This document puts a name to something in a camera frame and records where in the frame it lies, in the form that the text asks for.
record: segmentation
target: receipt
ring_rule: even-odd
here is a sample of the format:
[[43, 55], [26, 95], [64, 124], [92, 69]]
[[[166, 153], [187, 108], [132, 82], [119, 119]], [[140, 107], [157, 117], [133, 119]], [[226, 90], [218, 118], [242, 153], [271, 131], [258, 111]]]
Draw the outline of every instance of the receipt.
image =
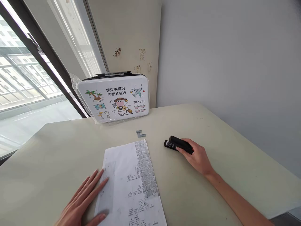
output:
[[104, 174], [95, 214], [108, 213], [101, 226], [164, 226], [166, 219], [146, 140], [105, 150]]

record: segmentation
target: finger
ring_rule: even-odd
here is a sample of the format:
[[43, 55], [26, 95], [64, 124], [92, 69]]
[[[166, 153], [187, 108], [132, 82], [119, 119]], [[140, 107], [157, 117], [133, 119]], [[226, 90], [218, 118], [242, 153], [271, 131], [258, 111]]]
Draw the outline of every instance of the finger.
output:
[[94, 178], [95, 178], [95, 176], [96, 176], [97, 173], [98, 173], [98, 169], [95, 170], [94, 173], [92, 173], [92, 175], [90, 176], [89, 180], [83, 186], [83, 188], [81, 189], [81, 191], [75, 196], [75, 198], [73, 199], [72, 203], [75, 202], [81, 196], [81, 194], [85, 191], [85, 189], [89, 186], [89, 184], [91, 184], [91, 182], [94, 180]]
[[184, 140], [187, 143], [189, 143], [193, 149], [196, 149], [199, 145], [199, 144], [195, 143], [192, 139], [189, 139], [189, 138], [182, 138], [181, 140]]
[[87, 183], [87, 181], [89, 180], [90, 176], [87, 177], [84, 182], [81, 184], [81, 186], [78, 188], [78, 190], [76, 191], [76, 193], [73, 195], [73, 197], [71, 198], [70, 202], [68, 204], [70, 204], [74, 198], [77, 196], [77, 194], [82, 190], [82, 188], [85, 186], [85, 184]]
[[94, 180], [88, 185], [88, 187], [82, 192], [82, 194], [75, 201], [76, 206], [79, 206], [88, 197], [88, 195], [91, 193], [95, 185], [98, 183], [102, 174], [103, 174], [103, 169], [99, 172], [99, 174], [97, 174]]
[[184, 149], [182, 149], [182, 148], [176, 147], [176, 150], [179, 151], [182, 155], [184, 155], [184, 157], [185, 157], [187, 160], [191, 157], [191, 155], [188, 154], [188, 153], [187, 153]]
[[90, 194], [89, 196], [82, 202], [82, 204], [80, 205], [80, 209], [85, 211], [88, 207], [88, 205], [93, 201], [93, 199], [95, 199], [95, 197], [98, 195], [98, 193], [103, 189], [103, 187], [106, 185], [106, 183], [108, 182], [109, 178], [107, 177], [106, 179], [104, 179], [100, 185], [98, 185], [97, 188], [95, 188]]
[[100, 213], [96, 217], [94, 217], [86, 226], [97, 226], [105, 218], [106, 218], [106, 215], [103, 213]]

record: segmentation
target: white suitcase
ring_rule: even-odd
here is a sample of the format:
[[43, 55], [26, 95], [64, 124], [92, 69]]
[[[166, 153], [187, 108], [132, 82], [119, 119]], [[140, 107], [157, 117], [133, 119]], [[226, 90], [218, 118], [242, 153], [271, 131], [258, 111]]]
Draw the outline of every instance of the white suitcase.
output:
[[149, 113], [149, 84], [143, 74], [106, 73], [82, 80], [76, 88], [97, 122], [110, 122]]

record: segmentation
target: cartoon hat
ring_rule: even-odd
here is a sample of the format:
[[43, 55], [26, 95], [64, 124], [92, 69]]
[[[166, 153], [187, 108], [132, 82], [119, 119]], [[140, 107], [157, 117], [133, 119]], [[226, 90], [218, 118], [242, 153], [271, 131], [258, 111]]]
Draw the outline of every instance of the cartoon hat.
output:
[[119, 97], [119, 98], [117, 98], [116, 100], [114, 100], [114, 102], [116, 103], [118, 100], [124, 100], [124, 101], [127, 101], [127, 99], [124, 99], [123, 97]]

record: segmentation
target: white table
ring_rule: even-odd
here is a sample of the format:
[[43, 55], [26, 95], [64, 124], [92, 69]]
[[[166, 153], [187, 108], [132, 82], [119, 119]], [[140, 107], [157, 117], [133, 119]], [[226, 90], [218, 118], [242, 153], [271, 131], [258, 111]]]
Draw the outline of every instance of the white table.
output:
[[[137, 138], [136, 130], [146, 137]], [[214, 169], [266, 217], [301, 206], [299, 178], [200, 104], [185, 104], [115, 125], [91, 118], [46, 124], [0, 167], [0, 225], [53, 225], [81, 182], [102, 166], [106, 148], [144, 138], [169, 226], [241, 225], [206, 179], [163, 146], [171, 135], [203, 145]]]

